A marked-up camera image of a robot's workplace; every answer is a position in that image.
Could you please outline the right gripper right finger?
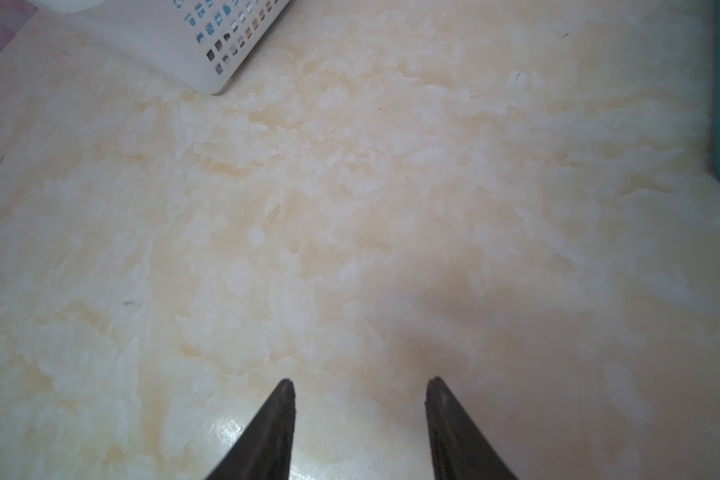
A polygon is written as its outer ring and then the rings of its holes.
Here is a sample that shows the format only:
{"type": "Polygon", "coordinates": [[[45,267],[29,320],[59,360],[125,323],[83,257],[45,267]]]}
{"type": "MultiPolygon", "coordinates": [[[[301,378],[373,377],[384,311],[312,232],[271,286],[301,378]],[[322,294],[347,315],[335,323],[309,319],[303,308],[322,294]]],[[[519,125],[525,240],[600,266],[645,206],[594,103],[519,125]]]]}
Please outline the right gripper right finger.
{"type": "Polygon", "coordinates": [[[518,479],[440,377],[428,382],[425,410],[435,479],[518,479]]]}

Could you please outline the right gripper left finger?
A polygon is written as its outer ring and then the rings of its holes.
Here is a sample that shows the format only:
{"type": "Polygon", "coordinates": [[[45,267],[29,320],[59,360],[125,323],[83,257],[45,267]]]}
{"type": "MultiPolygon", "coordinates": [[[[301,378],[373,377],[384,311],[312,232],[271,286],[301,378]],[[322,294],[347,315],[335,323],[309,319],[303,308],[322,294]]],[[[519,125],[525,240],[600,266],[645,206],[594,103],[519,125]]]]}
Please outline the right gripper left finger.
{"type": "Polygon", "coordinates": [[[206,479],[287,480],[295,420],[295,387],[282,379],[206,479]]]}

